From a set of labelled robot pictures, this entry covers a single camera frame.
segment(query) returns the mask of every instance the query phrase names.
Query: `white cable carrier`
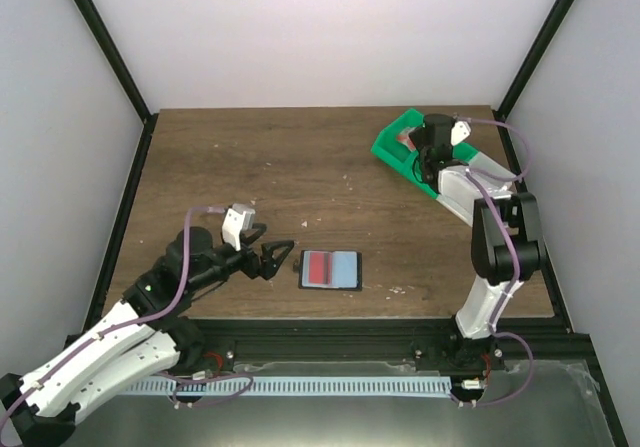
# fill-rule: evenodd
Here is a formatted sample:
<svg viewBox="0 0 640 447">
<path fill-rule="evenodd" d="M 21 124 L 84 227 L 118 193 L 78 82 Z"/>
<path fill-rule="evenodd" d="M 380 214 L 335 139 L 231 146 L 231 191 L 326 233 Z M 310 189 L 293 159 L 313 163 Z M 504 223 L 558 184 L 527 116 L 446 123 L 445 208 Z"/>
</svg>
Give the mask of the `white cable carrier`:
<svg viewBox="0 0 640 447">
<path fill-rule="evenodd" d="M 180 396 L 228 396 L 247 385 L 249 379 L 199 385 L 183 385 Z M 149 377 L 120 395 L 170 395 L 176 383 Z M 243 397 L 434 397 L 449 398 L 449 377 L 277 377 L 256 376 Z"/>
</svg>

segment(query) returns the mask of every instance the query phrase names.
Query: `black metal frame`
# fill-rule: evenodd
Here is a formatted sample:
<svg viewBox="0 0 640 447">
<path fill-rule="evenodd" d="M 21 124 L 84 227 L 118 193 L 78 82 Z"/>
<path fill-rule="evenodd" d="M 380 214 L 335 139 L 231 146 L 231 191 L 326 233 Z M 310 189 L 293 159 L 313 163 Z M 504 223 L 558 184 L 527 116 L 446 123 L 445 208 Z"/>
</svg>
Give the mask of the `black metal frame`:
<svg viewBox="0 0 640 447">
<path fill-rule="evenodd" d="M 158 118 L 152 115 L 129 73 L 113 39 L 109 35 L 92 0 L 74 0 L 105 57 L 144 124 L 140 142 L 127 180 L 100 270 L 84 328 L 89 329 L 100 319 L 116 260 L 120 252 L 133 201 L 142 175 L 153 130 Z M 504 121 L 511 113 L 536 66 L 542 59 L 574 0 L 556 0 L 522 66 L 514 78 L 500 107 L 494 111 L 496 120 Z M 509 134 L 499 129 L 509 166 L 519 173 L 520 166 Z M 526 184 L 518 188 L 526 191 Z M 524 336 L 538 359 L 586 361 L 592 376 L 600 384 L 599 397 L 616 445 L 628 445 L 613 401 L 600 370 L 597 356 L 588 335 L 572 330 L 562 293 L 549 262 L 542 269 L 554 316 L 551 318 L 501 319 L 499 328 Z M 464 372 L 443 365 L 428 352 L 435 351 L 450 336 L 451 319 L 419 320 L 205 320 L 196 319 L 205 335 L 208 347 L 218 351 L 233 349 L 232 362 L 243 361 L 314 361 L 314 360 L 415 360 L 417 370 L 437 369 L 444 375 Z M 524 358 L 519 344 L 500 340 L 500 349 L 509 359 Z M 416 357 L 416 350 L 424 356 Z"/>
</svg>

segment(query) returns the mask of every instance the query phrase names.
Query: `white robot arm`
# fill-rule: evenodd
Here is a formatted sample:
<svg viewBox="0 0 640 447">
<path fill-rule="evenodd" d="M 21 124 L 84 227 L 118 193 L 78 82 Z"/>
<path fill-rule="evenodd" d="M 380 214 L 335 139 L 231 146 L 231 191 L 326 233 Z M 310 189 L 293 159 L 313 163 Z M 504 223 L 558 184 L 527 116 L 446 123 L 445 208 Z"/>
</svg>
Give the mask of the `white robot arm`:
<svg viewBox="0 0 640 447">
<path fill-rule="evenodd" d="M 208 230 L 187 221 L 165 255 L 97 325 L 34 371 L 0 379 L 0 400 L 7 409 L 0 430 L 10 418 L 24 447 L 59 447 L 77 424 L 130 385 L 193 365 L 202 356 L 202 334 L 178 316 L 195 294 L 212 284 L 219 287 L 238 271 L 270 279 L 294 247 L 290 240 L 269 242 L 262 244 L 261 256 L 256 254 L 251 245 L 266 226 L 254 224 L 254 216 L 244 205 L 227 209 L 223 243 L 215 247 Z"/>
<path fill-rule="evenodd" d="M 483 339 L 495 332 L 507 302 L 547 254 L 536 199 L 511 191 L 514 174 L 482 153 L 468 164 L 454 159 L 453 147 L 470 133 L 468 122 L 432 114 L 425 115 L 410 138 L 419 152 L 423 182 L 438 194 L 438 202 L 472 228 L 471 257 L 477 275 L 455 320 L 463 338 Z"/>
</svg>

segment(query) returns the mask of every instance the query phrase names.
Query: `white wall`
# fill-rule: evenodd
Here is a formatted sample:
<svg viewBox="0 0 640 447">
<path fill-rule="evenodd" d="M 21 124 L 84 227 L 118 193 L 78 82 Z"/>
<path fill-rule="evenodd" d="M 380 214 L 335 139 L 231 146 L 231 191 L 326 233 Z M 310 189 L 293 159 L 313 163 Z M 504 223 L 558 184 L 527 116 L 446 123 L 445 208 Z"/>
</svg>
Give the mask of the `white wall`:
<svg viewBox="0 0 640 447">
<path fill-rule="evenodd" d="M 78 332 L 141 122 L 72 0 L 0 0 L 0 376 Z"/>
<path fill-rule="evenodd" d="M 493 104 L 554 0 L 94 0 L 152 110 Z"/>
<path fill-rule="evenodd" d="M 549 250 L 640 445 L 640 0 L 576 0 L 511 115 L 535 149 Z"/>
</svg>

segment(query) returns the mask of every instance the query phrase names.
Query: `black bracket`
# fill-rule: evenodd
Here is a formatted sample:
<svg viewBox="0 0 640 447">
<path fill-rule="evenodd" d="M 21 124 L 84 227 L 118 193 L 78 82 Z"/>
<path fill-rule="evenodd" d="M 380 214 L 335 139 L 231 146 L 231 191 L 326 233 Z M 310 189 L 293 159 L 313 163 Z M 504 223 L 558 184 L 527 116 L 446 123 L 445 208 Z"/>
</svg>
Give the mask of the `black bracket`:
<svg viewBox="0 0 640 447">
<path fill-rule="evenodd" d="M 262 255 L 250 257 L 242 268 L 242 272 L 250 279 L 260 276 L 265 280 L 274 277 L 282 263 L 293 250 L 295 242 L 293 240 L 280 240 L 262 244 Z"/>
<path fill-rule="evenodd" d="M 489 371 L 503 370 L 504 362 L 495 355 L 493 337 L 466 339 L 459 333 L 455 317 L 449 320 L 449 328 L 439 336 L 415 339 L 411 355 L 416 371 L 437 371 L 451 378 L 451 394 L 463 402 L 479 400 L 484 389 L 465 389 L 465 380 L 487 380 Z"/>
<path fill-rule="evenodd" d="M 253 232 L 247 236 L 246 232 L 240 233 L 240 243 L 246 246 L 253 244 L 256 240 L 262 237 L 267 232 L 266 224 L 254 223 L 253 228 L 251 229 Z"/>
<path fill-rule="evenodd" d="M 530 192 L 493 199 L 500 218 L 508 228 L 517 229 L 509 238 L 513 242 L 520 265 L 519 280 L 529 280 L 547 262 L 542 238 L 538 202 Z M 477 199 L 473 207 L 471 261 L 476 273 L 497 285 L 513 277 L 513 261 L 489 205 Z"/>
<path fill-rule="evenodd" d="M 8 409 L 21 395 L 20 376 L 7 374 L 0 379 L 0 399 Z M 40 417 L 37 409 L 22 402 L 11 416 L 23 447 L 59 447 L 63 445 L 76 429 L 75 417 L 77 404 L 69 404 L 55 417 Z"/>
<path fill-rule="evenodd" d="M 162 330 L 171 336 L 176 351 L 180 352 L 176 367 L 189 369 L 197 365 L 204 351 L 204 335 L 196 323 L 187 317 L 177 317 L 167 322 Z"/>
<path fill-rule="evenodd" d="M 451 130 L 456 119 L 444 114 L 427 114 L 423 117 L 422 126 L 409 134 L 418 157 L 416 162 L 420 167 L 420 176 L 434 192 L 439 192 L 438 174 L 447 167 L 464 165 L 453 157 L 451 145 Z"/>
</svg>

